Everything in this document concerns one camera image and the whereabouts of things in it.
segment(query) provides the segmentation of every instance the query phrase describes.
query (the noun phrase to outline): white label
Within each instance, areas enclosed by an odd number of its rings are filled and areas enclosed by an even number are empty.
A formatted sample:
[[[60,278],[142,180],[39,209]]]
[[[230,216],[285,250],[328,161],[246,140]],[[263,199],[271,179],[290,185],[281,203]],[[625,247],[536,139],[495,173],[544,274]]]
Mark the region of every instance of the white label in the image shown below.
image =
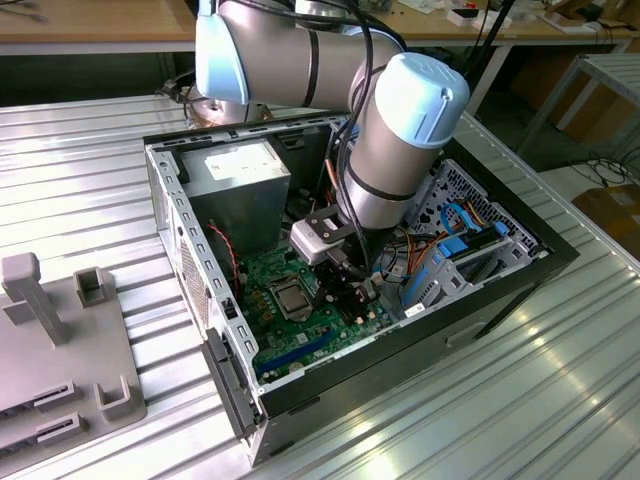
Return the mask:
[[[224,152],[207,157],[204,163],[215,180],[261,180],[283,173],[280,160],[271,154],[263,142],[229,147]]]
[[[611,195],[611,198],[613,198],[618,205],[625,206],[625,205],[634,204],[633,198],[631,198],[626,193],[616,192],[616,193],[610,193],[609,195]]]
[[[404,271],[404,268],[402,268],[400,265],[394,265],[393,268],[391,269],[391,273],[396,277],[401,277],[403,271]]]
[[[415,315],[416,313],[420,313],[420,312],[424,312],[425,308],[424,305],[422,305],[421,303],[416,303],[413,307],[408,308],[404,311],[404,314],[407,317],[411,317],[413,315]]]

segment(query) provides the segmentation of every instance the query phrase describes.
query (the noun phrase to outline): metal bracket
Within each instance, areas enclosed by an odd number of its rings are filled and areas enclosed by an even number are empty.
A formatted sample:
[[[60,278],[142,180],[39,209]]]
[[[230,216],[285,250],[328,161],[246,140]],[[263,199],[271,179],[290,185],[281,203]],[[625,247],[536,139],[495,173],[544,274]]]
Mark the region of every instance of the metal bracket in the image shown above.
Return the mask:
[[[339,213],[340,207],[334,203],[310,213],[306,216],[305,221],[323,243],[336,243],[355,232],[350,223],[342,226],[336,224],[333,219],[337,220]]]

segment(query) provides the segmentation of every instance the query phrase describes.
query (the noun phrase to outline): black cable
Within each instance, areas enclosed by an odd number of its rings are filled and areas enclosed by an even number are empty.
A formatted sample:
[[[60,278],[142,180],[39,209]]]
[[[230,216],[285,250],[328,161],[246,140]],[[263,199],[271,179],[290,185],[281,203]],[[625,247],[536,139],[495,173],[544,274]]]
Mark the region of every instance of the black cable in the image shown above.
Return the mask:
[[[482,26],[480,27],[480,31],[478,32],[478,36],[476,37],[476,43],[473,44],[473,48],[467,57],[467,62],[464,67],[464,76],[466,77],[469,73],[469,67],[471,64],[471,59],[475,56],[476,48],[478,48],[478,44],[480,43],[480,39],[482,38],[482,32],[484,31],[484,26],[487,23],[487,17],[489,16],[489,2],[487,2],[487,8],[484,9],[484,18],[482,19]]]
[[[498,12],[498,17],[493,23],[491,30],[489,30],[487,38],[485,38],[480,52],[478,53],[478,55],[475,55],[473,61],[470,62],[470,67],[467,71],[467,75],[465,75],[465,79],[469,83],[471,91],[475,90],[475,87],[478,83],[478,75],[481,70],[479,67],[488,60],[488,57],[491,54],[491,44],[498,35],[498,31],[500,30],[500,27],[502,27],[502,23],[504,22],[504,19],[507,17],[509,10],[511,10],[511,7],[514,3],[515,0],[504,0],[504,2],[502,3],[502,8],[500,8],[500,11]]]
[[[354,21],[354,20],[349,20],[344,18],[325,17],[322,15],[309,15],[306,13],[296,13],[290,10],[283,10],[280,8],[271,7],[269,5],[264,5],[260,2],[257,2],[256,0],[231,0],[231,1],[239,3],[240,5],[244,5],[245,7],[261,10],[263,12],[270,13],[272,15],[277,15],[279,17],[292,18],[294,20],[301,20],[305,22],[317,22],[317,23],[334,25],[334,26],[348,25],[352,27],[362,27],[359,21]],[[346,8],[345,5],[342,5],[339,3],[331,3],[331,4],[329,4],[328,2],[318,2],[318,3],[325,3],[327,5],[331,5],[333,7],[338,7],[342,9]],[[393,30],[392,28],[390,28],[380,20],[376,20],[375,22],[372,21],[371,23],[374,24],[374,28],[376,28],[377,30],[380,30],[381,32],[385,32],[389,34],[391,37],[396,39],[396,41],[399,41],[401,45],[404,45],[404,41],[401,40],[402,37],[395,30]]]
[[[324,3],[327,5],[331,5],[334,7],[338,7],[338,8],[346,8],[354,17],[356,17],[357,22],[353,22],[351,20],[345,20],[345,19],[332,19],[332,18],[327,18],[327,17],[323,17],[320,15],[306,15],[306,14],[299,14],[299,13],[295,13],[292,12],[290,10],[283,10],[283,9],[279,9],[279,8],[275,8],[275,7],[271,7],[268,5],[264,5],[262,3],[259,3],[255,0],[232,0],[236,3],[239,3],[240,5],[244,5],[246,7],[249,8],[254,8],[256,10],[260,10],[266,13],[270,13],[272,15],[277,15],[277,16],[281,16],[281,17],[287,17],[287,18],[293,18],[295,20],[304,20],[304,21],[312,21],[312,22],[319,22],[319,23],[327,23],[327,24],[334,24],[334,25],[356,25],[359,26],[362,29],[362,34],[364,36],[365,39],[365,49],[366,49],[366,67],[365,67],[365,81],[364,81],[364,85],[362,88],[362,94],[360,95],[359,99],[358,99],[358,103],[356,104],[355,108],[352,111],[352,114],[349,118],[349,120],[347,121],[347,123],[345,125],[343,125],[338,133],[340,133],[343,136],[343,139],[340,143],[340,149],[338,151],[338,158],[337,158],[337,176],[338,176],[338,183],[339,183],[339,189],[340,192],[342,194],[342,199],[343,199],[343,203],[344,206],[347,210],[347,215],[349,217],[349,220],[352,222],[354,230],[355,230],[355,234],[356,237],[358,238],[358,241],[360,243],[360,247],[362,248],[362,253],[363,253],[363,260],[364,260],[364,264],[365,264],[365,273],[366,276],[368,276],[371,272],[371,258],[370,258],[370,254],[369,254],[369,246],[367,243],[367,239],[364,236],[363,230],[362,230],[362,225],[360,224],[357,215],[355,213],[355,209],[353,208],[353,204],[351,203],[351,199],[349,198],[349,194],[347,192],[347,188],[346,188],[346,184],[344,181],[344,174],[346,172],[346,166],[348,163],[348,159],[347,159],[347,152],[348,152],[348,144],[349,144],[349,139],[352,136],[353,133],[353,129],[356,125],[356,122],[358,120],[358,117],[360,115],[360,112],[362,111],[362,108],[364,107],[364,104],[366,102],[366,100],[368,99],[368,93],[369,93],[369,88],[371,86],[371,77],[373,76],[372,72],[373,72],[373,39],[371,37],[371,31],[369,29],[369,24],[367,21],[367,18],[365,17],[365,15],[360,11],[360,9],[358,8],[358,6],[355,4],[355,2],[353,2],[352,0],[347,0],[346,5],[340,4],[340,3],[336,3],[330,0],[319,0],[320,3]],[[386,27],[384,24],[382,24],[382,22],[379,21],[375,21],[373,22],[375,23],[375,28],[380,30],[380,31],[384,31],[386,33],[389,33],[390,35],[397,35],[396,32],[394,32],[393,30],[389,29],[388,27]]]
[[[349,139],[353,133],[353,129],[356,125],[358,117],[360,116],[360,112],[364,107],[365,102],[369,97],[369,88],[371,86],[371,77],[373,76],[373,39],[371,38],[371,31],[369,30],[369,25],[367,24],[366,19],[360,12],[360,9],[355,5],[352,0],[347,0],[347,6],[349,11],[356,17],[356,19],[361,23],[360,28],[362,28],[362,34],[365,40],[365,50],[366,50],[366,61],[365,61],[365,80],[362,87],[362,93],[360,94],[360,98],[353,109],[349,120],[347,121],[347,126],[344,129],[344,133],[342,134],[342,143],[340,144],[340,149],[338,151],[337,158],[337,176],[338,176],[338,186],[340,188],[340,193],[342,195],[342,200],[344,206],[347,210],[347,215],[349,220],[353,224],[356,237],[360,243],[360,247],[362,249],[362,255],[364,260],[365,274],[369,276],[371,273],[371,255],[369,253],[369,245],[367,243],[367,239],[364,236],[364,232],[362,230],[362,225],[358,220],[355,209],[353,208],[353,204],[351,203],[351,199],[349,198],[349,193],[347,192],[347,186],[344,180],[344,176],[347,170],[347,164],[349,162],[348,155],[348,145]]]
[[[189,115],[187,115],[187,105],[189,105],[189,95],[191,94],[191,90],[193,90],[193,87],[195,86],[196,82],[193,82],[191,85],[189,85],[189,88],[187,89],[187,93],[184,94],[184,99],[182,101],[182,113],[184,113],[184,118],[186,118],[187,120],[189,120]]]

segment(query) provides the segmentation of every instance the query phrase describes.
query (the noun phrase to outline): cardboard box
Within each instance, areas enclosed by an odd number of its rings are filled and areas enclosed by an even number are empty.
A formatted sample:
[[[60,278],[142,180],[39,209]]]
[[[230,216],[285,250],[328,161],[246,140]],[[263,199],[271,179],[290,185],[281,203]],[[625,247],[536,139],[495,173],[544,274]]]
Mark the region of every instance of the cardboard box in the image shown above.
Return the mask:
[[[574,198],[573,204],[640,260],[639,186],[594,188]]]

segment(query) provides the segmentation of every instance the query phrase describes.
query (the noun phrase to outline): robotic arm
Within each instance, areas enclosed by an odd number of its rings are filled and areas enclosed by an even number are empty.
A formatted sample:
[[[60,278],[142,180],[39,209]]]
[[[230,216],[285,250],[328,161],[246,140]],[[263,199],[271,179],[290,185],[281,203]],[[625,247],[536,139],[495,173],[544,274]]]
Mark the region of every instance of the robotic arm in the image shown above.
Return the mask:
[[[274,14],[291,10],[287,0],[221,0],[217,14],[201,10],[198,90],[240,105],[353,111],[367,74],[362,30],[308,30]],[[346,240],[354,232],[350,210],[379,252],[386,242],[380,239],[402,220],[469,99],[460,74],[431,57],[402,52],[384,32],[371,33],[373,75],[358,119],[360,133],[347,168],[338,170],[353,208],[339,191],[338,205],[294,224],[290,241],[310,265],[327,258],[360,263],[361,251]]]

